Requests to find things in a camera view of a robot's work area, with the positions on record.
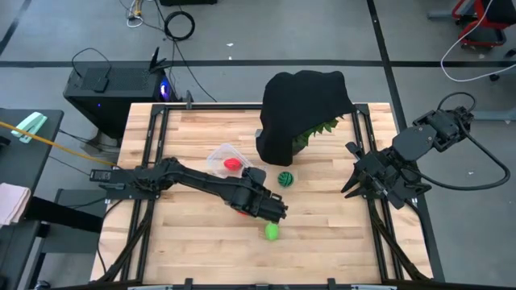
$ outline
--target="green plant leaves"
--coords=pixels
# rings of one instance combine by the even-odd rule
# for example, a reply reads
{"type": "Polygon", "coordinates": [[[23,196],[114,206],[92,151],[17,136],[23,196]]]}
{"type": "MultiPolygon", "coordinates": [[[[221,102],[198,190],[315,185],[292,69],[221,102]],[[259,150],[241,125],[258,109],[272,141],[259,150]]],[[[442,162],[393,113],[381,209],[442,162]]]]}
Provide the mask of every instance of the green plant leaves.
{"type": "Polygon", "coordinates": [[[317,133],[322,134],[324,130],[331,133],[331,128],[336,128],[337,124],[339,124],[339,120],[336,118],[319,124],[313,128],[310,128],[309,130],[306,130],[298,137],[292,139],[292,144],[293,146],[308,146],[308,140],[310,139],[311,135],[315,136],[317,133]]]}

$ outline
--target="wooden table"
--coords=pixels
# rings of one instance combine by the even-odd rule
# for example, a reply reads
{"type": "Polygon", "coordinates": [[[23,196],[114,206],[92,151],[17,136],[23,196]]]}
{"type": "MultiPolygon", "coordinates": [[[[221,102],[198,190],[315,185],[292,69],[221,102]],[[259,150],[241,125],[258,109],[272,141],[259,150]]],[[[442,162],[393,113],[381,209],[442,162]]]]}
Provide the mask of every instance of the wooden table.
{"type": "MultiPolygon", "coordinates": [[[[151,106],[131,107],[119,157],[123,168],[141,164],[151,106]]],[[[397,132],[389,104],[369,108],[378,149],[390,146],[397,132]]],[[[312,137],[287,168],[260,160],[254,137],[261,128],[259,116],[259,110],[173,110],[164,157],[175,156],[185,166],[208,172],[206,157],[221,143],[230,143],[267,172],[264,185],[281,194],[289,206],[287,218],[280,222],[280,238],[267,241],[267,222],[236,213],[218,197],[174,185],[156,203],[144,283],[183,284],[185,278],[193,278],[195,284],[325,284],[331,277],[340,284],[379,283],[366,202],[344,199],[340,193],[356,161],[344,146],[355,141],[351,116],[344,116],[332,133],[312,137]],[[283,171],[293,174],[289,188],[277,183],[283,171]]],[[[159,124],[158,119],[155,139],[159,124]]],[[[104,222],[99,247],[108,267],[126,243],[132,206],[133,201],[122,202],[104,222]]],[[[423,274],[431,276],[417,216],[407,206],[391,208],[391,213],[400,246],[423,274]]],[[[390,251],[383,244],[393,278],[390,251]]],[[[130,277],[135,276],[138,253],[137,247],[130,277]]],[[[101,274],[97,258],[91,278],[101,274]]]]}

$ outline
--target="green striped ball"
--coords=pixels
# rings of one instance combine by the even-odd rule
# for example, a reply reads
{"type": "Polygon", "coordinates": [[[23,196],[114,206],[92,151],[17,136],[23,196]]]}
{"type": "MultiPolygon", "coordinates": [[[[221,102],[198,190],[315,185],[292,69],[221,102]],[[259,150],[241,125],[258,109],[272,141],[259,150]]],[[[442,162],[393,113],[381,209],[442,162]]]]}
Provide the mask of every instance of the green striped ball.
{"type": "Polygon", "coordinates": [[[277,177],[277,182],[283,187],[289,187],[293,183],[293,176],[290,172],[282,172],[277,177]]]}

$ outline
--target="gray floor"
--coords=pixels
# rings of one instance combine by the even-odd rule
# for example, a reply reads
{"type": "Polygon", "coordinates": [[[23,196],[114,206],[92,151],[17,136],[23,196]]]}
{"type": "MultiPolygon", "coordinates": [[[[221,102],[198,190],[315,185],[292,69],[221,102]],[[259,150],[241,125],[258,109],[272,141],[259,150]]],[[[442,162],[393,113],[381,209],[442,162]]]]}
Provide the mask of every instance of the gray floor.
{"type": "MultiPolygon", "coordinates": [[[[129,0],[122,0],[126,6],[129,0]]],[[[452,21],[431,22],[426,12],[450,7],[455,1],[376,0],[377,12],[391,60],[440,60],[459,33],[452,21]]],[[[0,35],[21,7],[19,0],[0,1],[0,35]]],[[[358,0],[220,0],[214,6],[185,6],[197,22],[192,39],[181,43],[187,60],[380,60],[366,1],[358,0]]],[[[167,14],[172,8],[164,8],[167,14]]],[[[157,25],[156,8],[144,3],[144,17],[157,25]]],[[[174,22],[184,31],[185,21],[174,22]]],[[[512,44],[516,31],[507,32],[508,44],[480,56],[459,48],[449,60],[499,60],[512,44]]],[[[170,58],[171,44],[148,27],[126,27],[118,0],[32,0],[1,61],[70,61],[73,54],[95,47],[110,60],[148,60],[160,45],[170,58]]],[[[100,60],[92,52],[81,60],[100,60]]],[[[265,83],[276,73],[301,69],[342,71],[354,102],[390,102],[383,68],[366,67],[195,67],[203,86],[220,101],[259,101],[265,83]]],[[[473,77],[495,68],[453,68],[454,77],[473,77]]],[[[83,137],[94,126],[62,97],[71,68],[0,68],[0,106],[7,108],[60,109],[62,129],[83,137]]],[[[467,91],[478,97],[478,108],[503,110],[516,106],[516,76],[499,82],[487,79],[455,83],[440,68],[393,68],[407,120],[432,110],[447,93],[467,91]]],[[[189,89],[196,101],[208,101],[185,68],[175,68],[181,94],[189,89]]],[[[450,100],[449,106],[459,105],[450,100]]],[[[475,122],[472,134],[516,172],[514,123],[475,122]]],[[[80,144],[59,135],[57,141],[76,150],[80,144]]],[[[52,155],[85,171],[96,164],[58,150],[52,155]]],[[[444,154],[435,152],[420,162],[429,176],[453,184],[479,184],[496,180],[500,170],[470,143],[461,143],[444,154]]],[[[52,199],[58,188],[90,189],[87,177],[49,160],[36,195],[52,199]]],[[[431,220],[447,281],[516,286],[516,200],[512,179],[504,186],[483,192],[460,193],[435,188],[427,194],[431,220]]],[[[91,255],[48,257],[40,278],[54,286],[83,284],[89,278],[91,255]],[[66,265],[69,275],[57,269],[66,265]]]]}

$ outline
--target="clear plastic container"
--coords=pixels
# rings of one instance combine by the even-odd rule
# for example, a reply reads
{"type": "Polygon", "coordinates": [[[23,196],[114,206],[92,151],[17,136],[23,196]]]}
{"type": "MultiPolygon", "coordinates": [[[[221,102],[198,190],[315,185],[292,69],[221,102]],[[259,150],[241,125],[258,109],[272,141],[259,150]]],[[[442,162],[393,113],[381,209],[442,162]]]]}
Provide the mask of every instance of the clear plastic container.
{"type": "Polygon", "coordinates": [[[252,167],[252,163],[228,143],[221,144],[206,160],[213,174],[222,178],[228,176],[241,177],[244,168],[252,167]],[[224,161],[230,158],[238,159],[242,166],[238,170],[227,169],[226,166],[224,166],[224,161]]]}

